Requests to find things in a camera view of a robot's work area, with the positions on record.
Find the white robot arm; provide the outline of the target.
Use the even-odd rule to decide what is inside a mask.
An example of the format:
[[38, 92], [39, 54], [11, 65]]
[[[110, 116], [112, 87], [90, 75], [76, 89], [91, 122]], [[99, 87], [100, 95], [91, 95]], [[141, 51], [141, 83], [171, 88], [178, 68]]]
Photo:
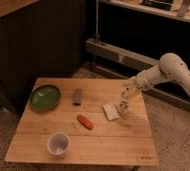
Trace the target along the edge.
[[118, 112], [124, 114], [128, 111], [130, 95], [134, 90], [147, 91], [160, 83], [166, 82], [177, 83], [190, 97], [190, 70], [177, 54], [166, 53], [162, 55], [155, 66], [130, 78], [124, 84]]

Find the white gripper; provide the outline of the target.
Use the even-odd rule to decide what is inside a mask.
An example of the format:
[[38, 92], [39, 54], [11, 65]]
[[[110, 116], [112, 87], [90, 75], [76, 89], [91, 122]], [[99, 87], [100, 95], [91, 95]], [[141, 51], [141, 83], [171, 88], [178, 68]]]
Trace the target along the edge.
[[136, 78], [131, 77], [123, 83], [124, 90], [118, 104], [118, 111], [121, 114], [129, 113], [129, 100], [141, 93], [136, 83]]

